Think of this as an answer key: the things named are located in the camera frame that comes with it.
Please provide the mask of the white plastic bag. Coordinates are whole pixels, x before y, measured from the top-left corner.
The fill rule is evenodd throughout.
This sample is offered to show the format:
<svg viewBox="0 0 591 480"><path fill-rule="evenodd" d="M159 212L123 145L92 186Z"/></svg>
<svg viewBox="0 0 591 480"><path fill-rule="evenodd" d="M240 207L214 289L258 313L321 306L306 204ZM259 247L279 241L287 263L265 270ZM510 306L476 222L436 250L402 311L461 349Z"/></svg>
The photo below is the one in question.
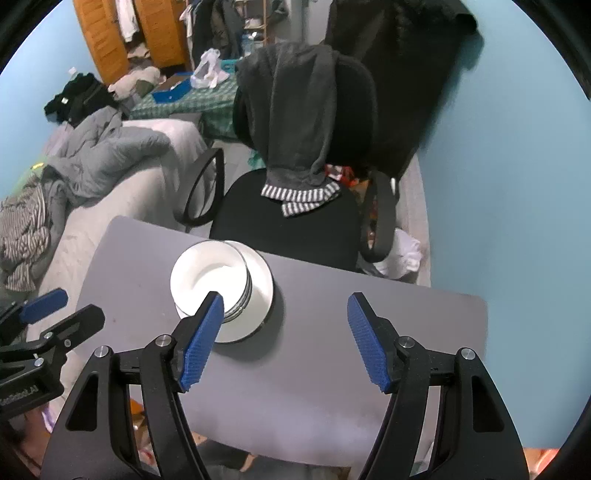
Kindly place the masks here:
<svg viewBox="0 0 591 480"><path fill-rule="evenodd" d="M228 72L221 68L221 53L211 48L201 55L189 80L193 89L214 89L228 78Z"/></svg>

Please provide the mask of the dark grey hoodie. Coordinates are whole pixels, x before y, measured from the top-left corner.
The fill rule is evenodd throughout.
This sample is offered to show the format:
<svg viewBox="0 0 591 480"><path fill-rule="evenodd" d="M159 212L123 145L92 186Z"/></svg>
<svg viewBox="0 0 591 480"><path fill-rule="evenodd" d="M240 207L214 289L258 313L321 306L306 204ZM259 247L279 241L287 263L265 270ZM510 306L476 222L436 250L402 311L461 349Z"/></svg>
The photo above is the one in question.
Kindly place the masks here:
<svg viewBox="0 0 591 480"><path fill-rule="evenodd" d="M236 65L250 137L271 186L307 190L325 183L337 112L336 60L327 45L283 42Z"/></svg>

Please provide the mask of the striped grey white garment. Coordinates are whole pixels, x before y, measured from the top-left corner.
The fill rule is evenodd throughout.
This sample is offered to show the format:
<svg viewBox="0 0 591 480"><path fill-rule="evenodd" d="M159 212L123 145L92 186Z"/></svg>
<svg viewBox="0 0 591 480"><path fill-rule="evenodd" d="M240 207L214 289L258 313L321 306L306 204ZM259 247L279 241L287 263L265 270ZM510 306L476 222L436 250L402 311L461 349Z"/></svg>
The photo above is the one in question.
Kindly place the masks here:
<svg viewBox="0 0 591 480"><path fill-rule="evenodd" d="M307 190L297 190L284 187L263 186L262 196L274 201L280 201L280 209L286 218L298 216L317 210L326 203L339 196L341 186L331 181L325 186Z"/></svg>

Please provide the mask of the large white plate back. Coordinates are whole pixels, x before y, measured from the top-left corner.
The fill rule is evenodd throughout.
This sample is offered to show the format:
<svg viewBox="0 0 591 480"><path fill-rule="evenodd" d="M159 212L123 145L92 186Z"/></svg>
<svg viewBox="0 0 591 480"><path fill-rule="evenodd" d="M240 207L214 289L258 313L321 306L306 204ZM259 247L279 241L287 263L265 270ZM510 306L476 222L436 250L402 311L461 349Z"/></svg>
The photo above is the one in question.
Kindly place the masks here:
<svg viewBox="0 0 591 480"><path fill-rule="evenodd" d="M249 303L235 319L221 325L215 339L216 344L236 343L255 334L266 322L274 296L273 275L263 256L242 243L232 240L226 243L238 250L245 259L252 280L252 295Z"/></svg>

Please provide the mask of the white cloth on floor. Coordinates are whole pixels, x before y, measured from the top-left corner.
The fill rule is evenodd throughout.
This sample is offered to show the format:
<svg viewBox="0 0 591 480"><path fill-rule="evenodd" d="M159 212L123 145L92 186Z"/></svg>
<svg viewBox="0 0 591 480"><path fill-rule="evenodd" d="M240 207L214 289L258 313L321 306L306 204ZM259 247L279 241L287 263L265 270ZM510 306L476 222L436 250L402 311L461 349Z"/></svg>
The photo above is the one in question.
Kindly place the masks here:
<svg viewBox="0 0 591 480"><path fill-rule="evenodd" d="M421 242L403 229L394 231L394 243L386 259L374 263L375 268L385 277L402 279L411 273L418 273L423 260Z"/></svg>

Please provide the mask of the orange wooden wardrobe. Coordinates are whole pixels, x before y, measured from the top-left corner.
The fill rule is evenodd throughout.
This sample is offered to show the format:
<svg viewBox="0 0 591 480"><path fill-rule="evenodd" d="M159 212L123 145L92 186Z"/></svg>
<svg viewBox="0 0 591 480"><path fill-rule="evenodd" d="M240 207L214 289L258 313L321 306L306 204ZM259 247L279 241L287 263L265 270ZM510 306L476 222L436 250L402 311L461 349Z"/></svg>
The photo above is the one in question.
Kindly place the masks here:
<svg viewBox="0 0 591 480"><path fill-rule="evenodd" d="M73 7L94 65L105 84L130 72L135 57L146 56L164 73L189 66L188 5L173 0L75 0Z"/></svg>

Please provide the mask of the green checkered blanket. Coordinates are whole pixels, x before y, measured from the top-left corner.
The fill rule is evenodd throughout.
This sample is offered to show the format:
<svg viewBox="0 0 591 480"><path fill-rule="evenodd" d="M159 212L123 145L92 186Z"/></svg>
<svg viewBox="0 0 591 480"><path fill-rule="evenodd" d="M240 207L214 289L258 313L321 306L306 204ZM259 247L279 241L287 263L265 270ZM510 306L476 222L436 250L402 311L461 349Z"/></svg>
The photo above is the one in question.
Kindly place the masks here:
<svg viewBox="0 0 591 480"><path fill-rule="evenodd" d="M167 118L173 114L200 113L204 137L214 140L236 141L232 124L233 105L238 84L235 74L214 89L191 89L179 100L157 104L146 95L130 111L131 120Z"/></svg>

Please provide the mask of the black office chair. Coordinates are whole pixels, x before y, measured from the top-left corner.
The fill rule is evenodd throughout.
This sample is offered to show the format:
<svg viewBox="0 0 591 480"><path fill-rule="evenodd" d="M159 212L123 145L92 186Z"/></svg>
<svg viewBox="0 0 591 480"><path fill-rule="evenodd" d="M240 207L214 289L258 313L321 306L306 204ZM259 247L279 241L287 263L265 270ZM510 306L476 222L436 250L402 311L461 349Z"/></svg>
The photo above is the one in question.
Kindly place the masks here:
<svg viewBox="0 0 591 480"><path fill-rule="evenodd" d="M172 213L213 240L346 271L394 245L398 198L374 157L378 95L359 60L327 45L278 43L235 67L232 125L263 167L224 179L212 147L182 178Z"/></svg>

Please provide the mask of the white ribbed bowl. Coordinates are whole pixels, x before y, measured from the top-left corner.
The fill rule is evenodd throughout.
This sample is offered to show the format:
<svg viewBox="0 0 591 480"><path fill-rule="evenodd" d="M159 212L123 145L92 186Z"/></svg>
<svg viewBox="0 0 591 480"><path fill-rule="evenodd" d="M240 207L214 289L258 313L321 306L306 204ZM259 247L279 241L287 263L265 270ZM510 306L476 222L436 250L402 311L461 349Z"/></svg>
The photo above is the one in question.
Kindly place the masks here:
<svg viewBox="0 0 591 480"><path fill-rule="evenodd" d="M190 315L209 292L217 292L223 301L224 323L238 317L252 296L245 257L222 241L202 241L182 252L172 267L169 285L174 304Z"/></svg>

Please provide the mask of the blue box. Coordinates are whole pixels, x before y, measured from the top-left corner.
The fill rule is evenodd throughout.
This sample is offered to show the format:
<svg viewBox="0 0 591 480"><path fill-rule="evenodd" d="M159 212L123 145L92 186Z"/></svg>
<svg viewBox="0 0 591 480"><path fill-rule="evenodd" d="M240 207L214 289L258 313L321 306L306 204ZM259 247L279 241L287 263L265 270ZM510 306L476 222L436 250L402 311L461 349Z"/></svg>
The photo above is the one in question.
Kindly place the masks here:
<svg viewBox="0 0 591 480"><path fill-rule="evenodd" d="M153 101L156 104L168 104L180 100L191 90L190 77L188 72L170 76L152 90Z"/></svg>

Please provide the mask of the bed with white sheet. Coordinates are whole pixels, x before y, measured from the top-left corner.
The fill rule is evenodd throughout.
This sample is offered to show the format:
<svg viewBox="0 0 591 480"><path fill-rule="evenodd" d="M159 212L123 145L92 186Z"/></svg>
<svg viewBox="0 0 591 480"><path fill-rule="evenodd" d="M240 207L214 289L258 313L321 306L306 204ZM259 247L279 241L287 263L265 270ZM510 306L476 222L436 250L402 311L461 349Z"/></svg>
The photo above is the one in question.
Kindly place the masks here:
<svg viewBox="0 0 591 480"><path fill-rule="evenodd" d="M198 155L207 150L197 115L174 114L124 124L165 134L170 140L169 150L163 156L140 161L105 197L87 201L69 214L38 289L43 295L62 288L68 294L68 304L29 327L28 340L37 339L41 332L74 312L94 252L114 217L129 217L176 231L184 229L173 218L172 208L181 178Z"/></svg>

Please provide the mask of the black clothes pile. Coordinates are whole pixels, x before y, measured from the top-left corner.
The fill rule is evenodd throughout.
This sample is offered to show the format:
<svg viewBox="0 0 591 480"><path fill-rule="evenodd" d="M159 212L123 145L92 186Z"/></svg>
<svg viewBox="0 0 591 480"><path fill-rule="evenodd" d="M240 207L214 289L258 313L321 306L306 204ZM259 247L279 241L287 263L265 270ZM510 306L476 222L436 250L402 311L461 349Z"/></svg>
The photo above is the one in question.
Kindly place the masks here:
<svg viewBox="0 0 591 480"><path fill-rule="evenodd" d="M78 73L44 106L44 114L58 123L76 127L106 106L117 108L113 94L92 73Z"/></svg>

